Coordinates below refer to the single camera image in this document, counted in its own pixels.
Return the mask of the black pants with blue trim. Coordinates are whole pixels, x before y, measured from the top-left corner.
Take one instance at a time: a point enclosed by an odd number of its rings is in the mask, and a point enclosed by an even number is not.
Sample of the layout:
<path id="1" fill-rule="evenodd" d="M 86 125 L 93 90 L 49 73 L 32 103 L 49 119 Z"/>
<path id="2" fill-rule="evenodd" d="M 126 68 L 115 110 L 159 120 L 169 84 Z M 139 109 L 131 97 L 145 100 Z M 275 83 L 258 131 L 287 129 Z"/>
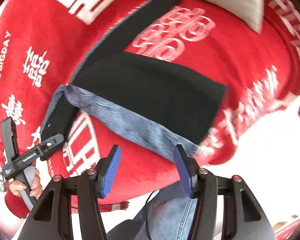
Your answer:
<path id="1" fill-rule="evenodd" d="M 181 144 L 193 157 L 227 87 L 180 64 L 126 52 L 126 47 L 181 0 L 149 0 L 87 53 L 70 83 L 55 91 L 42 123 L 44 140 L 68 138 L 78 111 L 167 160 Z"/>

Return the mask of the person legs in jeans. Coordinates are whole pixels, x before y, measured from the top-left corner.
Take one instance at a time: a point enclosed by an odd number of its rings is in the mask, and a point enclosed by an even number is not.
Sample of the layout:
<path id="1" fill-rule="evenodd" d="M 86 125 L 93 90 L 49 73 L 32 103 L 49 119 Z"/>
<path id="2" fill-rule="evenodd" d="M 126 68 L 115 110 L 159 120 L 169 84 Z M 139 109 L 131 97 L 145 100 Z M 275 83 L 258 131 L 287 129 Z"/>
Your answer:
<path id="1" fill-rule="evenodd" d="M 133 218 L 107 233 L 108 239 L 187 239 L 197 201 L 189 198 L 181 182 L 163 189 Z"/>

